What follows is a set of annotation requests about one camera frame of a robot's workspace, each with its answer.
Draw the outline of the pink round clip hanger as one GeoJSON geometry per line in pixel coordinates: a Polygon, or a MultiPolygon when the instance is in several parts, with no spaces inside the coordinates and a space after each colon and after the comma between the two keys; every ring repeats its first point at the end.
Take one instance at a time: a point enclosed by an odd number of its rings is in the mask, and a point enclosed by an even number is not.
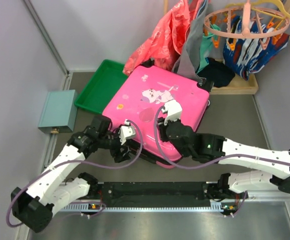
{"type": "Polygon", "coordinates": [[[290,20],[288,18],[283,19],[283,14],[277,10],[259,6],[256,7],[256,9],[252,9],[251,1],[247,0],[243,6],[227,7],[208,14],[204,18],[203,33],[205,36],[207,36],[208,33],[212,33],[216,36],[216,38],[212,39],[216,48],[219,47],[220,38],[230,38],[232,40],[232,42],[229,43],[231,50],[235,49],[235,39],[263,40],[272,37],[276,42],[281,34],[290,26],[290,20]],[[237,11],[242,11],[240,17],[241,29],[239,33],[234,33],[232,32],[231,23],[235,16],[234,13],[237,11]],[[260,14],[270,16],[273,19],[279,19],[277,24],[274,23],[269,26],[269,28],[273,28],[272,31],[264,32],[260,14]]]}

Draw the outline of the yellow clothes hanger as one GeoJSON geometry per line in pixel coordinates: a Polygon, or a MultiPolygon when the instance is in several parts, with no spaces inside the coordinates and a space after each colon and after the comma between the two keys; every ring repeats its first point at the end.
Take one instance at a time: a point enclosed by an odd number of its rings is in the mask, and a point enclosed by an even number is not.
{"type": "MultiPolygon", "coordinates": [[[[290,20],[290,11],[289,11],[290,10],[290,6],[289,6],[289,9],[286,9],[284,3],[282,3],[281,0],[256,0],[256,1],[252,1],[250,3],[251,9],[254,10],[258,6],[266,4],[266,3],[273,4],[278,9],[277,11],[279,11],[283,15],[283,19],[289,19],[290,20]]],[[[245,4],[245,2],[229,3],[229,4],[227,4],[225,6],[225,8],[241,7],[244,4],[245,4]]]]}

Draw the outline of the coral pink patterned garment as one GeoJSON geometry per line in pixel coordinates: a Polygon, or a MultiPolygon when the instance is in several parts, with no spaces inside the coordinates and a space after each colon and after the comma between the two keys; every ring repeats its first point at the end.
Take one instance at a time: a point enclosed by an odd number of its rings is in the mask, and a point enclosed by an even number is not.
{"type": "Polygon", "coordinates": [[[178,1],[157,23],[151,36],[127,59],[123,73],[129,76],[142,63],[153,60],[156,67],[170,71],[181,55],[202,0],[178,1]]]}

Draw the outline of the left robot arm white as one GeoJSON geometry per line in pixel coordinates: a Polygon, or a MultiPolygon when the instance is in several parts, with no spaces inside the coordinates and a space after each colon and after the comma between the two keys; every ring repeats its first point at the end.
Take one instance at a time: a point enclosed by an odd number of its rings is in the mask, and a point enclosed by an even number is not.
{"type": "Polygon", "coordinates": [[[125,120],[114,131],[112,120],[103,115],[93,118],[83,131],[71,135],[58,156],[50,165],[25,187],[16,187],[6,214],[6,223],[11,227],[10,216],[35,233],[42,232],[53,217],[64,207],[82,197],[94,198],[99,191],[98,180],[82,173],[72,182],[63,181],[80,164],[98,149],[109,150],[114,160],[129,160],[128,141],[141,136],[138,126],[125,120]]]}

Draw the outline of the blue white patterned garment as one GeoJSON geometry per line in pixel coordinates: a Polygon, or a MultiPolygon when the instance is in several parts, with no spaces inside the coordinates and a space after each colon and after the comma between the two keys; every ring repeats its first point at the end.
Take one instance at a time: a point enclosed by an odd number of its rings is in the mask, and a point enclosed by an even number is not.
{"type": "Polygon", "coordinates": [[[227,38],[223,48],[223,63],[234,73],[249,80],[251,74],[260,72],[279,52],[287,47],[290,35],[283,33],[277,41],[273,38],[265,39],[235,39],[235,48],[232,50],[227,38]]]}

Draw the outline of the teal green garment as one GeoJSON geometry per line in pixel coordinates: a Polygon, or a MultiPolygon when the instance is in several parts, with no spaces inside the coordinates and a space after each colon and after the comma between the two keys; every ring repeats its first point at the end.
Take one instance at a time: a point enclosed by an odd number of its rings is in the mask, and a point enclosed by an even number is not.
{"type": "Polygon", "coordinates": [[[209,32],[207,36],[203,35],[202,37],[199,49],[200,63],[198,69],[196,70],[197,74],[209,64],[208,57],[214,45],[212,41],[213,36],[214,34],[209,32]]]}

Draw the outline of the light blue metal box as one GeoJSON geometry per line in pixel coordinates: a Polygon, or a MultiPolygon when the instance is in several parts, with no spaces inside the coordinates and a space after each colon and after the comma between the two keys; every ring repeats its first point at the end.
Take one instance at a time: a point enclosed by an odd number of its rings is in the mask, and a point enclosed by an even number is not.
{"type": "Polygon", "coordinates": [[[50,91],[38,123],[38,129],[45,134],[71,133],[74,130],[78,108],[75,90],[50,91]]]}

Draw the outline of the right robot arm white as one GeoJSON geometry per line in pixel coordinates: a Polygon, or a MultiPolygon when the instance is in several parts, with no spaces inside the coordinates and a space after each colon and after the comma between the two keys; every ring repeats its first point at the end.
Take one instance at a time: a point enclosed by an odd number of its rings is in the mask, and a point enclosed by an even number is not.
{"type": "Polygon", "coordinates": [[[180,120],[154,121],[154,139],[171,143],[182,157],[200,164],[196,169],[219,165],[249,168],[245,173],[224,173],[217,182],[224,198],[252,190],[277,189],[290,194],[290,149],[271,150],[235,142],[221,135],[196,133],[180,120]]]}

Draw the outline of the grey hanging garment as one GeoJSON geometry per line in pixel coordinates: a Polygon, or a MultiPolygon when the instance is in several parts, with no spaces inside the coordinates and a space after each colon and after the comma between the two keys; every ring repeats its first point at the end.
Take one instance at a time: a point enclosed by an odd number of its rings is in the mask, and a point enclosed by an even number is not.
{"type": "Polygon", "coordinates": [[[174,64],[171,72],[183,76],[185,78],[194,80],[201,84],[203,81],[197,75],[196,71],[200,67],[201,62],[201,43],[203,41],[203,27],[206,11],[209,5],[208,0],[203,0],[200,7],[195,10],[193,20],[190,23],[187,31],[187,38],[182,47],[180,57],[174,64]]]}

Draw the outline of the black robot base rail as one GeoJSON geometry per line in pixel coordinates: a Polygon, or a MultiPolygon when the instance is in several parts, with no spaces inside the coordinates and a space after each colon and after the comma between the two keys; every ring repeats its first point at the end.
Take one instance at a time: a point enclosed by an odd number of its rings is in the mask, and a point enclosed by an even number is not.
{"type": "Polygon", "coordinates": [[[217,183],[206,182],[104,182],[98,187],[100,199],[114,206],[201,206],[211,200],[241,200],[243,193],[217,183]]]}

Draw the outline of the green plastic tray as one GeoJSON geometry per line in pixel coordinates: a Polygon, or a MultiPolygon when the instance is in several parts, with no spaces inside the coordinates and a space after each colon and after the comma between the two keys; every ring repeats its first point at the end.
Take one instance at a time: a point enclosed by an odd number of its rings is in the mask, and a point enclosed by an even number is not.
{"type": "Polygon", "coordinates": [[[127,80],[124,64],[105,59],[77,96],[76,107],[93,114],[102,114],[111,99],[127,80]]]}

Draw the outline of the dark navy folded garment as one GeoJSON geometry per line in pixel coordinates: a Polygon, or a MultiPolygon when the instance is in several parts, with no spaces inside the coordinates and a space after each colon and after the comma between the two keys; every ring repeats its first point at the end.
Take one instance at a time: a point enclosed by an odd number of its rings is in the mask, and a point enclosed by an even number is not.
{"type": "Polygon", "coordinates": [[[236,76],[235,72],[222,62],[208,57],[208,65],[199,70],[197,75],[214,82],[216,88],[227,87],[236,76]]]}

